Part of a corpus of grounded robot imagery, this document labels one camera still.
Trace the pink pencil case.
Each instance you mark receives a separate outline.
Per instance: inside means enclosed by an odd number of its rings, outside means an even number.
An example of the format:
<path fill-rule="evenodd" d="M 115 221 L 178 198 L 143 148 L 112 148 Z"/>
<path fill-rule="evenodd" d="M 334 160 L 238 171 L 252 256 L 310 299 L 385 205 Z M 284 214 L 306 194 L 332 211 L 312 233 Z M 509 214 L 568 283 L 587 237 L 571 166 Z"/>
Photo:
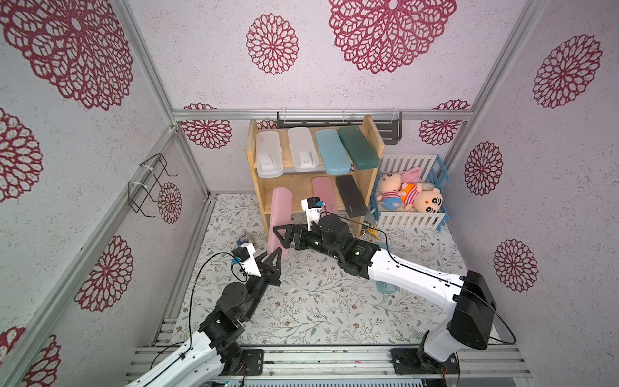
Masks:
<path fill-rule="evenodd" d="M 315 177 L 312 180 L 314 197 L 324 204 L 327 213 L 337 214 L 338 206 L 335 200 L 335 190 L 330 177 Z"/>
<path fill-rule="evenodd" d="M 291 224 L 293 194 L 285 187 L 277 187 L 272 193 L 272 211 L 269 220 L 268 254 L 277 248 L 282 248 L 281 258 L 284 261 L 288 252 L 281 246 L 280 240 L 273 232 L 275 226 Z"/>

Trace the black pencil case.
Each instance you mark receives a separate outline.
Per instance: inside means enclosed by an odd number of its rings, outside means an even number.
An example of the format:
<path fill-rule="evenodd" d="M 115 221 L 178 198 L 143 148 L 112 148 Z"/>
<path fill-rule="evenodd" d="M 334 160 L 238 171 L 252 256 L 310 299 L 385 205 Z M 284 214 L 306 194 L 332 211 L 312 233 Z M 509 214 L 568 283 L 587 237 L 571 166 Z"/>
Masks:
<path fill-rule="evenodd" d="M 352 175 L 338 176 L 335 179 L 345 210 L 350 218 L 366 216 L 368 208 Z"/>

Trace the light teal pencil case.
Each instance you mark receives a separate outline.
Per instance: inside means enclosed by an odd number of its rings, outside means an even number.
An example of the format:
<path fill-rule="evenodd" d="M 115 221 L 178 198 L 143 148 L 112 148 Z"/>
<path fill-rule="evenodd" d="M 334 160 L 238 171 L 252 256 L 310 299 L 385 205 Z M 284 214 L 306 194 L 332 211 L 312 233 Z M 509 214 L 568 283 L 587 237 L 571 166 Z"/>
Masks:
<path fill-rule="evenodd" d="M 390 284 L 388 282 L 376 281 L 376 287 L 380 293 L 383 293 L 385 295 L 393 295 L 399 290 L 396 285 Z"/>

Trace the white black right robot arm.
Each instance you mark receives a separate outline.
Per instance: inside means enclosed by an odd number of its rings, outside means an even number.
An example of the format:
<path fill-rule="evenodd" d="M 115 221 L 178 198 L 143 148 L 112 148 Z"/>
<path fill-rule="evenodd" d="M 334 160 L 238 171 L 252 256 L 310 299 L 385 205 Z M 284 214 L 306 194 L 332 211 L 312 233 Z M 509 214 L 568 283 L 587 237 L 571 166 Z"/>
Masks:
<path fill-rule="evenodd" d="M 415 362 L 425 372 L 441 369 L 460 350 L 488 348 L 496 303 L 480 273 L 458 276 L 409 262 L 387 247 L 354 237 L 335 214 L 309 225 L 286 224 L 271 230 L 284 249 L 310 249 L 335 258 L 345 273 L 395 285 L 441 307 L 447 318 L 422 337 L 416 353 Z"/>

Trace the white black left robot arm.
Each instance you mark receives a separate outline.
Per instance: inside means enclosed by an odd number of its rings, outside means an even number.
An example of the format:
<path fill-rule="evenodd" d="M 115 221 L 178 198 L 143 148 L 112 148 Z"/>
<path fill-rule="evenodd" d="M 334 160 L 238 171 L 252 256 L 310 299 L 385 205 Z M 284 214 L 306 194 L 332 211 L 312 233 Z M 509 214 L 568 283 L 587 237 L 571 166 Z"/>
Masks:
<path fill-rule="evenodd" d="M 175 352 L 131 386 L 201 386 L 223 373 L 240 370 L 242 349 L 237 343 L 243 323 L 256 312 L 266 290 L 280 285 L 282 250 L 256 258 L 258 274 L 247 282 L 232 282 L 222 291 L 214 310 Z"/>

